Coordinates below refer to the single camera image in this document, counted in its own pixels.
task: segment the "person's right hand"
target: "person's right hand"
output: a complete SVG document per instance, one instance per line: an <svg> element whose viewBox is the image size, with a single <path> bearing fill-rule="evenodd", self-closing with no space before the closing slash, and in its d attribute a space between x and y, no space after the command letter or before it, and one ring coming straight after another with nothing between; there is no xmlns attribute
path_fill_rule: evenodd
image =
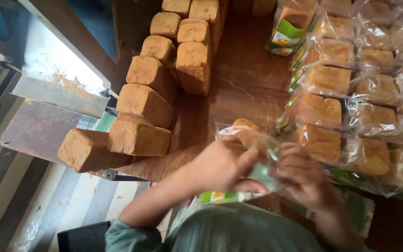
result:
<svg viewBox="0 0 403 252"><path fill-rule="evenodd" d="M333 192L321 165L295 143L282 143L278 168L270 174L285 186L291 196L309 209L333 207L338 196Z"/></svg>
<svg viewBox="0 0 403 252"><path fill-rule="evenodd" d="M235 135L222 137L206 147L192 162L182 167L196 193L260 192L269 193L259 181L249 179L259 153L248 150Z"/></svg>

